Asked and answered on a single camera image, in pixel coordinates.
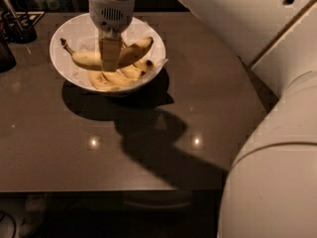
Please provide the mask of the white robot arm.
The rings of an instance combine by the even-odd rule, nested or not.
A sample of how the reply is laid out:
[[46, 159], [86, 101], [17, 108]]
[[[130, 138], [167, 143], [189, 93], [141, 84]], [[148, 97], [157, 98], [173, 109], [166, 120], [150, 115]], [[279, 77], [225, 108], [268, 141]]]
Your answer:
[[177, 0], [277, 96], [226, 179], [217, 238], [317, 238], [316, 0]]

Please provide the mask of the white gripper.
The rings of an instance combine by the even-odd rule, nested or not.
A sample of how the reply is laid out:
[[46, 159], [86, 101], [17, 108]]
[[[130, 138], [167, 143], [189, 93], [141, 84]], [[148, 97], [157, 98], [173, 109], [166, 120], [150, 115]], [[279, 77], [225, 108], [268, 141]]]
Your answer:
[[89, 14], [98, 30], [103, 71], [118, 68], [122, 42], [114, 31], [124, 32], [132, 22], [135, 0], [88, 0]]

